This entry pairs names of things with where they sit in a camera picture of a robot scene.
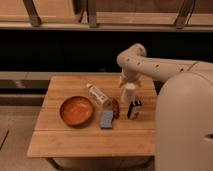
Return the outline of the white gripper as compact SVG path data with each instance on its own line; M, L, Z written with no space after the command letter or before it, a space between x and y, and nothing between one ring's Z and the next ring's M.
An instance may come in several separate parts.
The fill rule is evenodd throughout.
M122 87L127 83L132 83L135 85L140 86L140 75L138 73L133 73L133 74L127 74L124 72L121 72L121 76L119 79L119 86Z

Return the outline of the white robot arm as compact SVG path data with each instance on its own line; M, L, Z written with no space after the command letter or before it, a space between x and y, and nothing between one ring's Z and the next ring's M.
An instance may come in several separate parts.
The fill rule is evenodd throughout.
M161 81L155 112L156 171L213 171L213 63L151 58L136 43L117 56L120 84Z

